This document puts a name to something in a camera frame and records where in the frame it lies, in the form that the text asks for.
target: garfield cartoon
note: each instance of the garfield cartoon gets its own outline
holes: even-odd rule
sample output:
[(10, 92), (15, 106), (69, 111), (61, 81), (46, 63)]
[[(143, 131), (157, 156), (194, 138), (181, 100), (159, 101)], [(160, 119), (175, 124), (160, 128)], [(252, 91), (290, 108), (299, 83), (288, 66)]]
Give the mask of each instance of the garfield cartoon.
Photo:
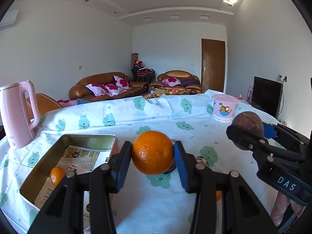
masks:
[(224, 106), (222, 103), (220, 103), (219, 105), (221, 105), (219, 109), (220, 112), (229, 113), (232, 111), (229, 106)]

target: orange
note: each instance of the orange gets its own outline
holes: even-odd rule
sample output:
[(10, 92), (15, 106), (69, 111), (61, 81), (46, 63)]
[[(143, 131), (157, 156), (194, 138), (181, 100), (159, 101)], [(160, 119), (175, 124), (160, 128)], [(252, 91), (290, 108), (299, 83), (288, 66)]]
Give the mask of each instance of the orange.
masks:
[(174, 160), (171, 140), (158, 131), (145, 131), (132, 144), (135, 167), (146, 175), (159, 175), (170, 168)]
[(62, 178), (65, 176), (66, 172), (61, 167), (54, 167), (50, 173), (50, 179), (52, 184), (56, 187)]
[(216, 201), (221, 200), (222, 198), (222, 191), (216, 191)]

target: pink electric kettle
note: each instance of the pink electric kettle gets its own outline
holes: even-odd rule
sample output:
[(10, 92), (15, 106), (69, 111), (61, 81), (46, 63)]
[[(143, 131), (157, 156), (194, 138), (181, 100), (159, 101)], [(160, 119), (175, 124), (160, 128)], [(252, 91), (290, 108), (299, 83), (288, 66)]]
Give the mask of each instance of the pink electric kettle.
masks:
[[(34, 114), (32, 122), (26, 106), (26, 91), (29, 93)], [(0, 87), (0, 112), (11, 148), (18, 149), (29, 144), (35, 138), (33, 129), (40, 120), (34, 84), (25, 81)]]

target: purple blanket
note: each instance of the purple blanket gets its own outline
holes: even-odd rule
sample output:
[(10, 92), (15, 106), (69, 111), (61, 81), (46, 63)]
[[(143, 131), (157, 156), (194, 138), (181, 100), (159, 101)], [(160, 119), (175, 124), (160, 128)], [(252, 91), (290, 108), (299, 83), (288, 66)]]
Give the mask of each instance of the purple blanket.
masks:
[(197, 79), (185, 79), (181, 82), (181, 84), (179, 86), (185, 87), (185, 86), (188, 86), (190, 84), (200, 85), (200, 82)]

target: pink cup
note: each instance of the pink cup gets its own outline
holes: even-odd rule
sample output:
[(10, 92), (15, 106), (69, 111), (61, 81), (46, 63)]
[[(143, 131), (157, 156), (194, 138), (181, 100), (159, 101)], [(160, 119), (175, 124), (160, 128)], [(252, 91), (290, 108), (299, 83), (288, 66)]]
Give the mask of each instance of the pink cup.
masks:
[(231, 122), (238, 100), (230, 95), (213, 95), (213, 118), (219, 122)]

